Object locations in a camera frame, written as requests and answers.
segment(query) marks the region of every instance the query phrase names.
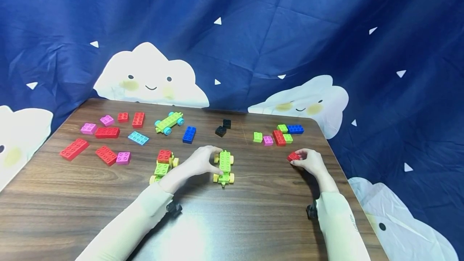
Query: cloud print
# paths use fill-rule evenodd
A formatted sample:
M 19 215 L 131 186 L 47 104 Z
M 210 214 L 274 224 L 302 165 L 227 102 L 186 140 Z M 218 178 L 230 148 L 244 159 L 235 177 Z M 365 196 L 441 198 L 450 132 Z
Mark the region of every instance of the cloud print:
M 168 60 L 151 43 L 116 53 L 94 89 L 110 100 L 204 108 L 206 94 L 195 84 L 195 72 L 183 60 Z
M 326 139 L 331 139 L 338 133 L 343 110 L 348 105 L 348 93 L 332 83 L 329 75 L 314 77 L 301 86 L 275 93 L 265 102 L 250 106 L 248 112 L 312 118 Z
M 358 201 L 391 261 L 458 261 L 449 241 L 415 219 L 406 205 L 382 183 L 350 178 Z
M 50 135 L 53 114 L 36 108 L 13 112 L 0 106 L 0 191 Z

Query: beige sleeve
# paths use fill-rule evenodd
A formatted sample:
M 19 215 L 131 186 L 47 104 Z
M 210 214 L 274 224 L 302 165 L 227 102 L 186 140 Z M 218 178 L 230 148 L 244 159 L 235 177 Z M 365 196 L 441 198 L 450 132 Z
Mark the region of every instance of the beige sleeve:
M 316 207 L 329 261 L 370 261 L 345 197 L 321 193 Z
M 157 182 L 150 185 L 100 231 L 76 261 L 126 260 L 140 240 L 166 214 L 166 206 L 172 197 Z

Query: dark wood surface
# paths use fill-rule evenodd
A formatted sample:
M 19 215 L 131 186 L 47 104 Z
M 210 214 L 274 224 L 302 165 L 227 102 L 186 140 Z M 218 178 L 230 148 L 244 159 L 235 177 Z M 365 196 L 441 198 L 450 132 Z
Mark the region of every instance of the dark wood surface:
M 156 134 L 153 123 L 168 112 L 184 112 L 184 126 L 169 136 Z M 143 111 L 148 136 L 140 146 L 127 139 L 131 123 L 119 124 L 118 139 L 82 135 L 85 122 L 99 123 L 106 114 Z M 223 138 L 214 130 L 223 118 L 232 129 Z M 285 147 L 253 142 L 253 132 L 271 135 L 279 123 L 300 123 L 303 135 Z M 195 126 L 192 145 L 182 143 L 186 126 Z M 90 146 L 68 162 L 59 152 L 76 138 Z M 95 150 L 107 145 L 116 153 L 131 151 L 129 166 L 107 167 Z M 348 199 L 372 260 L 388 260 L 315 121 L 259 114 L 90 99 L 40 148 L 32 160 L 0 193 L 1 260 L 74 260 L 98 232 L 147 187 L 159 149 L 170 149 L 180 162 L 196 148 L 216 145 L 234 155 L 235 184 L 196 176 L 175 196 L 183 213 L 164 218 L 132 254 L 132 260 L 327 260 L 317 221 L 305 208 L 317 198 L 317 183 L 293 169 L 286 156 L 307 147 L 319 151 L 341 193 Z

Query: person's right hand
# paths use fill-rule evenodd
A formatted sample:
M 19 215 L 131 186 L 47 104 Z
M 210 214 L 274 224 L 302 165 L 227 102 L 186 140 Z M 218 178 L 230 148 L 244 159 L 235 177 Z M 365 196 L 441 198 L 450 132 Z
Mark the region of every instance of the person's right hand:
M 302 148 L 295 151 L 300 156 L 300 160 L 292 160 L 290 163 L 294 166 L 303 167 L 311 175 L 320 176 L 327 173 L 327 168 L 322 160 L 321 154 L 309 148 Z

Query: green lego brick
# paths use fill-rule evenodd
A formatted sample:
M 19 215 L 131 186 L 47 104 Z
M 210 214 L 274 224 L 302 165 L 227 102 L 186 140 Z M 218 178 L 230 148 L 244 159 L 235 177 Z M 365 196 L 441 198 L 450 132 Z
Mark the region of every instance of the green lego brick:
M 286 143 L 292 143 L 293 142 L 293 138 L 292 138 L 291 135 L 284 135 L 284 139 L 285 139 Z
M 254 132 L 253 133 L 253 141 L 254 142 L 263 142 L 263 134 L 261 132 Z
M 285 125 L 285 124 L 279 124 L 279 125 L 277 125 L 277 130 L 281 130 L 282 133 L 284 133 L 284 134 L 287 133 L 287 132 L 289 132 L 289 130 L 288 130 L 288 128 L 287 128 L 287 125 Z

